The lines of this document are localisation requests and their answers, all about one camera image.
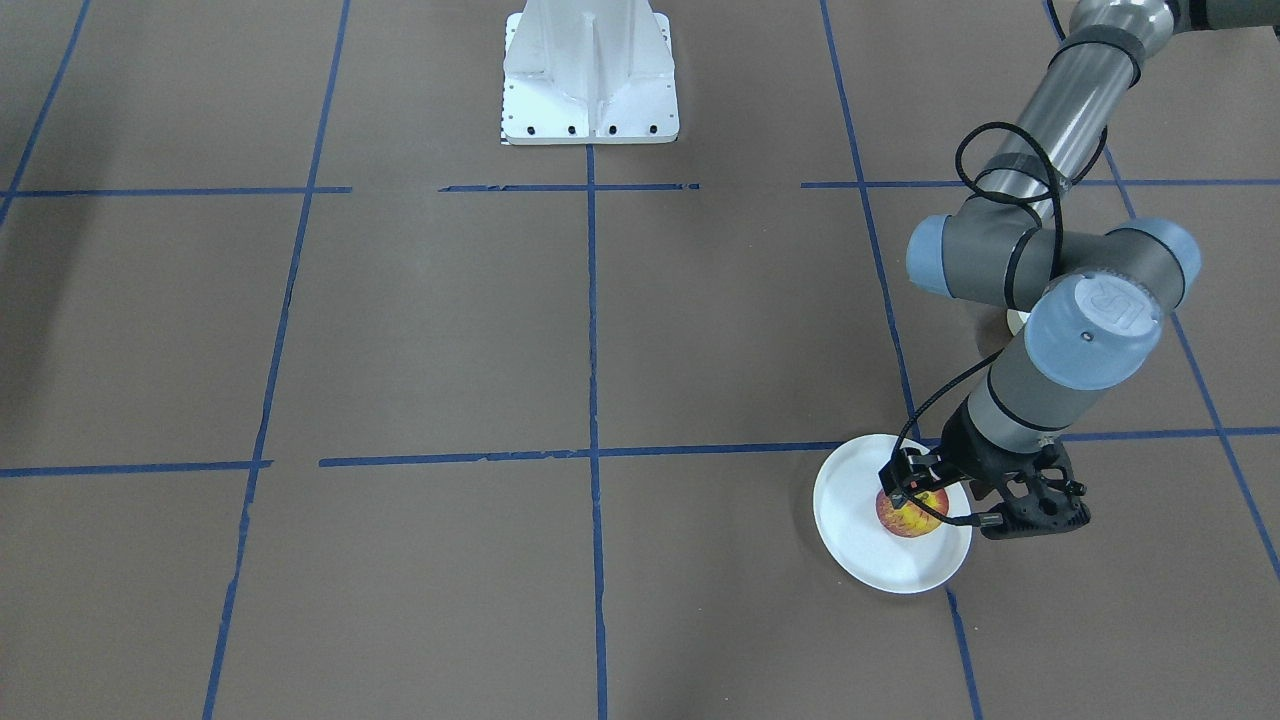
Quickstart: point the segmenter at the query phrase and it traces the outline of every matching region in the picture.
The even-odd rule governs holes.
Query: brown floor
[[[1275,717],[1270,29],[1176,37],[1066,204],[1204,251],[1073,429],[1093,524],[911,597],[818,538],[1007,337],[902,256],[1055,40],[927,5],[659,0],[681,140],[593,151],[498,142],[518,0],[0,4],[0,717]]]

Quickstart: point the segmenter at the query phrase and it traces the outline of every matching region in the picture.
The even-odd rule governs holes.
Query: blue painter's tape
[[[306,187],[148,187],[119,190],[23,190],[14,197],[207,197],[220,195],[349,195],[349,186]]]
[[[856,182],[803,182],[800,187],[804,190],[846,190],[856,188],[859,184]]]
[[[666,445],[649,447],[607,447],[600,457],[648,457],[664,455],[735,455],[742,452],[809,452],[836,450],[844,441],[827,442],[756,442],[741,445]]]
[[[438,455],[381,455],[370,457],[325,457],[321,468],[376,468],[381,465],[454,465],[465,462],[512,462],[521,460],[572,460],[588,450],[525,450],[516,452],[442,452]]]
[[[1267,425],[1262,428],[1222,428],[1222,430],[1229,436],[1240,437],[1280,436],[1280,425]]]
[[[595,703],[596,719],[609,716],[608,643],[604,624],[604,514],[600,505],[600,386],[599,286],[595,243],[595,146],[586,146],[586,274],[588,343],[591,375],[588,382],[588,423],[591,461],[591,568],[595,582]]]
[[[1124,183],[1134,187],[1271,187],[1280,184],[1280,178],[1125,178]]]
[[[867,234],[872,245],[872,260],[876,264],[876,278],[879,281],[881,296],[884,299],[884,318],[888,320],[888,334],[893,343],[893,354],[897,357],[899,382],[902,386],[902,401],[906,405],[906,414],[915,414],[915,398],[911,396],[911,378],[906,372],[906,356],[902,352],[902,338],[897,332],[897,320],[893,315],[893,299],[888,291],[888,277],[884,274],[884,259],[879,247],[879,236],[876,232],[876,215],[872,213],[870,195],[867,192],[867,174],[863,173],[863,158],[858,149],[858,132],[854,129],[854,115],[849,108],[849,95],[845,92],[845,74],[840,69],[840,54],[836,51],[836,35],[831,29],[831,9],[827,0],[819,0],[822,9],[822,26],[827,35],[827,51],[831,55],[831,69],[836,76],[836,92],[840,95],[840,110],[845,119],[845,135],[849,136],[849,154],[854,161],[854,177],[858,178],[858,192],[863,201],[863,217],[867,220]],[[913,436],[919,439],[920,429],[915,428]]]
[[[973,675],[973,659],[969,657],[969,638],[964,630],[964,618],[960,616],[960,607],[956,602],[956,593],[947,587],[947,605],[951,606],[951,626],[956,632],[956,647],[960,650],[960,662],[964,665],[964,682],[969,688],[969,708],[973,711],[973,720],[982,720],[982,698],[978,697],[978,682]]]
[[[1172,430],[1117,430],[1110,433],[1065,433],[1066,442],[1115,442],[1128,439],[1179,439],[1216,437],[1213,428],[1172,429]]]
[[[678,182],[653,182],[634,184],[449,184],[436,192],[669,192],[699,190],[701,184]]]
[[[271,460],[229,462],[148,462],[141,465],[68,465],[59,468],[0,468],[0,478],[74,478],[83,475],[146,475],[155,473],[215,473],[270,468]]]
[[[329,126],[329,110],[333,108],[333,94],[338,83],[338,67],[342,61],[342,47],[347,36],[347,19],[351,15],[351,0],[343,0],[342,15],[338,19],[338,33],[334,40],[333,58],[329,63],[329,82],[325,87],[324,102],[320,105],[320,123],[316,128],[315,146],[311,151],[311,169],[307,173],[307,190],[302,196],[302,213],[298,218],[298,232],[293,241],[293,256],[289,260],[289,274],[284,283],[284,300],[280,304],[280,319],[275,331],[275,346],[271,351],[271,365],[266,374],[266,391],[262,395],[262,419],[253,442],[253,460],[261,460],[266,445],[266,432],[271,421],[271,404],[275,398],[275,384],[280,372],[280,357],[284,354],[284,338],[288,333],[289,306],[293,302],[293,287],[298,277],[298,266],[302,260],[302,245],[306,241],[307,223],[311,217],[311,200],[315,196],[316,177],[320,173],[320,156],[324,151],[325,131]],[[202,720],[212,720],[214,708],[218,702],[218,687],[221,680],[223,661],[227,655],[227,642],[232,628],[232,615],[236,610],[236,594],[239,588],[241,570],[244,565],[244,548],[248,543],[250,506],[253,505],[253,496],[257,492],[259,469],[253,468],[248,473],[244,483],[244,502],[241,506],[239,534],[236,542],[236,570],[232,580],[227,584],[227,596],[223,600],[223,614],[218,625],[218,641],[214,647],[214,661],[209,670],[209,687],[205,691],[205,707]]]
[[[1116,188],[1120,190],[1120,199],[1124,200],[1125,211],[1129,213],[1130,219],[1137,219],[1138,213],[1134,210],[1133,199],[1129,197],[1129,190],[1125,187],[1126,182],[1124,176],[1120,174],[1120,168],[1116,165],[1111,149],[1103,149],[1103,155],[1107,159],[1107,167],[1111,168],[1111,176],[1116,181]],[[1258,511],[1257,502],[1253,500],[1253,491],[1249,488],[1249,482],[1244,477],[1244,471],[1240,469],[1239,460],[1235,457],[1235,448],[1231,447],[1230,433],[1222,425],[1222,418],[1217,414],[1217,405],[1213,402],[1213,397],[1208,392],[1208,383],[1204,382],[1204,375],[1201,373],[1199,363],[1196,360],[1196,354],[1192,351],[1190,340],[1188,340],[1187,331],[1183,328],[1183,323],[1178,318],[1176,313],[1171,315],[1171,320],[1174,331],[1178,333],[1178,342],[1183,346],[1183,355],[1187,356],[1187,363],[1190,365],[1192,375],[1196,378],[1196,386],[1199,388],[1201,398],[1204,401],[1204,409],[1208,410],[1208,416],[1213,420],[1213,429],[1217,433],[1219,443],[1222,446],[1222,452],[1226,455],[1228,465],[1231,468],[1231,474],[1235,475],[1235,484],[1240,489],[1240,497],[1244,500],[1244,505],[1249,510],[1249,516],[1253,519],[1253,527],[1258,532],[1258,539],[1262,541],[1262,548],[1267,555],[1267,560],[1271,561],[1271,571],[1275,574],[1276,579],[1280,580],[1280,555],[1276,553],[1275,543],[1271,541],[1271,533],[1267,529],[1266,523],[1262,520],[1262,514]]]

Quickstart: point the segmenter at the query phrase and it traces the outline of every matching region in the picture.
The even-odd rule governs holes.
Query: red apple
[[[916,497],[943,515],[951,510],[951,502],[947,501],[946,491],[925,492]],[[879,491],[876,495],[876,516],[879,518],[881,525],[884,525],[886,530],[900,538],[918,538],[932,533],[942,525],[942,520],[920,510],[910,501],[900,510],[893,510],[893,503],[890,502],[884,491]]]

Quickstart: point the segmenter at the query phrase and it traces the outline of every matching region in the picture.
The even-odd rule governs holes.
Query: ur logo
[[[1147,310],[1147,299],[1121,282],[1097,282],[1085,302],[1093,315],[1116,331],[1128,331]]]

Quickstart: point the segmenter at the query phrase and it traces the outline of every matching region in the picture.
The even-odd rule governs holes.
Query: blue joint cap
[[[955,297],[942,269],[942,231],[951,215],[929,215],[911,233],[906,246],[906,274],[922,290]]]
[[[1032,309],[1023,336],[1032,363],[1071,389],[1114,387],[1160,342],[1164,313],[1144,288],[1103,272],[1071,274]]]
[[[1178,223],[1164,218],[1135,218],[1116,229],[1130,229],[1149,234],[1174,254],[1174,259],[1178,260],[1178,264],[1183,268],[1183,279],[1185,281],[1183,287],[1183,300],[1179,301],[1179,305],[1185,302],[1187,295],[1190,292],[1192,284],[1196,282],[1196,277],[1199,275],[1201,270],[1199,245],[1196,243],[1196,238],[1192,237],[1192,233],[1187,232],[1187,229]]]

